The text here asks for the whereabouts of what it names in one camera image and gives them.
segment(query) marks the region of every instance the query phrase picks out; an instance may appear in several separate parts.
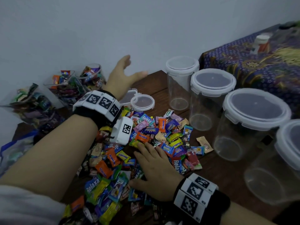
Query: blue patterned tablecloth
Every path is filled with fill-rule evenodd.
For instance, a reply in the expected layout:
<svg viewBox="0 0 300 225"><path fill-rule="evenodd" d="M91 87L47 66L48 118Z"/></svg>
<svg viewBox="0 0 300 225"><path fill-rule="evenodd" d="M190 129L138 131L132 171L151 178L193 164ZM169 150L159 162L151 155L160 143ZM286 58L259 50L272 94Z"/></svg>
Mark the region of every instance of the blue patterned tablecloth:
<svg viewBox="0 0 300 225"><path fill-rule="evenodd" d="M300 66L288 65L274 58L273 52L280 47L300 48L300 36L282 44L269 45L268 53L251 55L250 50L257 35L274 33L279 25L270 27L231 43L203 53L200 69L225 70L237 79L237 88L258 88L283 99L291 108L294 118L300 117Z"/></svg>

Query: finger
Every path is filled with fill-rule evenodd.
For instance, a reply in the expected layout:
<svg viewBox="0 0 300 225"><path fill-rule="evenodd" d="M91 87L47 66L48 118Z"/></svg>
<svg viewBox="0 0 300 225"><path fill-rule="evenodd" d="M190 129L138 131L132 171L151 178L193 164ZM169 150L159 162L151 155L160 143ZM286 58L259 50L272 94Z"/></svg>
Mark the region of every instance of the finger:
<svg viewBox="0 0 300 225"><path fill-rule="evenodd" d="M143 167L148 163L148 160L145 158L145 156L143 156L141 153L134 151L133 154L135 155L135 157L137 158L137 161L139 162L139 164L141 165L142 169Z"/></svg>
<svg viewBox="0 0 300 225"><path fill-rule="evenodd" d="M167 157L165 151L163 151L160 147L156 146L156 147L155 147L155 150L158 152L158 154L160 155L160 157L161 157L162 159L168 159L168 157Z"/></svg>
<svg viewBox="0 0 300 225"><path fill-rule="evenodd" d="M129 76L129 82L131 84L145 78L146 76L148 76L148 71L142 71L142 72L136 72L135 74Z"/></svg>
<svg viewBox="0 0 300 225"><path fill-rule="evenodd" d="M154 147L151 144L145 143L145 147L148 149L148 151L154 158L160 157L159 154L157 153L157 151L154 149Z"/></svg>
<svg viewBox="0 0 300 225"><path fill-rule="evenodd" d="M128 184L133 189L140 190L143 192L148 192L149 184L147 181L135 178L130 180Z"/></svg>
<svg viewBox="0 0 300 225"><path fill-rule="evenodd" d="M125 69L127 66L130 65L130 63L131 63L131 61L130 61L130 55L125 55L124 57L122 57L122 58L118 61L116 67Z"/></svg>
<svg viewBox="0 0 300 225"><path fill-rule="evenodd" d="M137 145L139 151L141 152L141 154L148 160L151 160L151 157L153 157L148 150L145 148L145 146L142 143L138 143Z"/></svg>

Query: beige candy wrapper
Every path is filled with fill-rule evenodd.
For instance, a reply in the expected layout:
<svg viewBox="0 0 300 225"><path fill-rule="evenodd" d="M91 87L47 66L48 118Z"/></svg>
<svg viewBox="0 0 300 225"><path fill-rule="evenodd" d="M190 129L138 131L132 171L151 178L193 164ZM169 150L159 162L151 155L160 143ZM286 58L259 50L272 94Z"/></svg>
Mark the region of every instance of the beige candy wrapper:
<svg viewBox="0 0 300 225"><path fill-rule="evenodd" d="M205 139L204 136L196 138L196 140L200 143L201 146L204 146L204 153L209 153L213 151L214 149L210 146L208 141Z"/></svg>
<svg viewBox="0 0 300 225"><path fill-rule="evenodd" d="M96 146L93 148L93 151L92 151L91 155L100 156L101 151L102 151L102 147L103 147L103 144L97 143Z"/></svg>
<svg viewBox="0 0 300 225"><path fill-rule="evenodd" d="M169 144L167 138L161 132L158 132L158 134L155 135L155 139L158 140L160 143L166 142L167 145Z"/></svg>
<svg viewBox="0 0 300 225"><path fill-rule="evenodd" d="M88 164L90 165L90 167L95 167L101 160L102 156L99 156L97 158L90 158L88 160Z"/></svg>
<svg viewBox="0 0 300 225"><path fill-rule="evenodd" d="M181 122L179 122L178 128L181 130L185 125L188 125L190 122L185 118Z"/></svg>

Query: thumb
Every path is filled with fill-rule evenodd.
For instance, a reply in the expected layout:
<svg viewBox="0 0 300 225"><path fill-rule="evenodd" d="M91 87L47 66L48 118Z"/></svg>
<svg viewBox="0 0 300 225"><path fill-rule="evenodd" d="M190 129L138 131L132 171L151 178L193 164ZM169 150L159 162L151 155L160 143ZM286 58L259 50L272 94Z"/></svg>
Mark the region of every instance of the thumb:
<svg viewBox="0 0 300 225"><path fill-rule="evenodd" d="M145 78L148 76L148 71L141 71L141 72L136 72L135 74L129 76L129 81L131 84Z"/></svg>
<svg viewBox="0 0 300 225"><path fill-rule="evenodd" d="M143 191L143 192L147 191L148 183L147 183L147 181L144 181L142 179L137 179L137 178L132 179L132 180L129 181L128 184L133 189L140 190L140 191Z"/></svg>

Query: yellow mentos wrapper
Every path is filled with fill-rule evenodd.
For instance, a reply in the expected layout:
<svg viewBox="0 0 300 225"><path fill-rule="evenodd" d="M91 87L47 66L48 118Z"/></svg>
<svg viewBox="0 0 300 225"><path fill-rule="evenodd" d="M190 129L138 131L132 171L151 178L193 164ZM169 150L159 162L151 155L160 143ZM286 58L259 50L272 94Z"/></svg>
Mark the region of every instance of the yellow mentos wrapper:
<svg viewBox="0 0 300 225"><path fill-rule="evenodd" d="M112 129L111 127L109 127L109 126L103 126L103 127L101 127L101 128L99 129L99 131L101 131L101 130L112 132L113 129Z"/></svg>
<svg viewBox="0 0 300 225"><path fill-rule="evenodd" d="M96 188L92 191L91 197L88 199L89 202L96 205L97 199L103 193L103 190L110 184L110 180L106 178L102 178L101 182L96 186Z"/></svg>
<svg viewBox="0 0 300 225"><path fill-rule="evenodd" d="M139 143L139 141L133 139L132 141L130 141L129 146L138 148L138 147L137 147L137 144L138 144L138 143Z"/></svg>
<svg viewBox="0 0 300 225"><path fill-rule="evenodd" d="M109 225L112 218L117 214L117 212L122 207L121 203L116 203L112 201L106 212L103 213L102 216L100 216L99 221L102 225Z"/></svg>
<svg viewBox="0 0 300 225"><path fill-rule="evenodd" d="M177 140L179 137L182 137L182 136L183 136L183 135L182 135L182 133L180 133L180 132L174 133L174 134L172 134L171 136L169 136L169 137L167 138L167 141L169 141L169 142L171 143L172 141Z"/></svg>
<svg viewBox="0 0 300 225"><path fill-rule="evenodd" d="M122 110L121 117L124 117L129 111L130 109L128 107L125 107L124 110Z"/></svg>
<svg viewBox="0 0 300 225"><path fill-rule="evenodd" d="M72 215L72 209L71 209L71 206L70 205L67 205L65 207L65 211L64 211L64 214L62 215L63 218L68 218Z"/></svg>
<svg viewBox="0 0 300 225"><path fill-rule="evenodd" d="M128 162L128 160L131 159L131 157L127 155L125 152L123 152L122 150L117 153L117 156L122 160L124 160L124 162Z"/></svg>
<svg viewBox="0 0 300 225"><path fill-rule="evenodd" d="M178 146L182 145L182 141L181 139L178 139L174 142L172 142L171 144L169 144L171 147L177 148Z"/></svg>

